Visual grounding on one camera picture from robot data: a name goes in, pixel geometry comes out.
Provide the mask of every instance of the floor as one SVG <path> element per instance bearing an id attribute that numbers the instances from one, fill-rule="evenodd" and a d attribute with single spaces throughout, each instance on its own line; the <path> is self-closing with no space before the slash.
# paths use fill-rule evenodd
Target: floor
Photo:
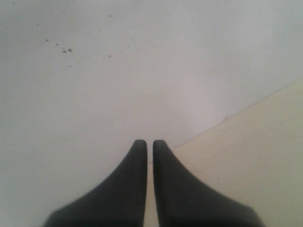
<path id="1" fill-rule="evenodd" d="M 180 147 L 302 78 L 302 7 L 1 1 L 0 224 L 39 226 L 133 140 Z"/>

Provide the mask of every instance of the white floor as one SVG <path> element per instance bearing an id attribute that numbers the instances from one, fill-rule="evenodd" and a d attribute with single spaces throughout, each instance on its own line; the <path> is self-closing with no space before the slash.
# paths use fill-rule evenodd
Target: white floor
<path id="1" fill-rule="evenodd" d="M 134 139 L 178 147 L 301 78 L 302 7 L 2 0 L 5 226 L 40 225 L 104 179 Z"/>

